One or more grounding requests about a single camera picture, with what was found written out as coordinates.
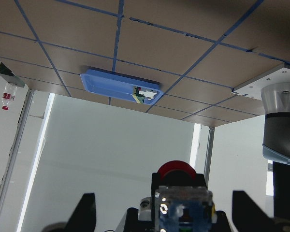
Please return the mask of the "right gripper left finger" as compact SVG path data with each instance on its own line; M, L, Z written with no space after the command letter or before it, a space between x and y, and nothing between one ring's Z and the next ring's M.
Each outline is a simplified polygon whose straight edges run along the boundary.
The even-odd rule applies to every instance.
M68 232L93 232L96 228L96 200L94 193L85 193L67 222Z

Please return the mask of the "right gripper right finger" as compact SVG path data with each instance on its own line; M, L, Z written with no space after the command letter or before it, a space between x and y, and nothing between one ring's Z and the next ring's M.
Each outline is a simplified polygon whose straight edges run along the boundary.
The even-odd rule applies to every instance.
M245 191L232 193L232 221L239 232L273 232L274 222Z

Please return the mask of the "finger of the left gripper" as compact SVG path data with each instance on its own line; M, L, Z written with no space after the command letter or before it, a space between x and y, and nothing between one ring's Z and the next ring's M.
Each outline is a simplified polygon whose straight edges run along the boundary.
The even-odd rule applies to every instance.
M232 232L232 227L229 224L227 215L222 210L216 210L216 205L214 204L215 214L217 216L216 223L212 224L213 232Z
M153 198L142 198L139 208L128 208L116 227L116 232L155 232Z

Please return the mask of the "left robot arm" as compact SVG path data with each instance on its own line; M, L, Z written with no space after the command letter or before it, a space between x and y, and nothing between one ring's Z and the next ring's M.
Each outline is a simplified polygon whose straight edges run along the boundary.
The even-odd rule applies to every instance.
M127 209L118 232L290 232L290 83L261 90L265 108L262 154L273 162L274 215L243 190L232 193L232 217L217 211L205 177L173 160L152 174L151 196Z

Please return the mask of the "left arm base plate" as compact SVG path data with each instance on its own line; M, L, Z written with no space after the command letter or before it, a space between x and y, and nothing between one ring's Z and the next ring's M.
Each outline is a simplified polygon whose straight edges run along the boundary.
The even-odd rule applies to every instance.
M287 82L290 82L290 65L282 63L234 87L232 94L261 100L261 90L264 87Z

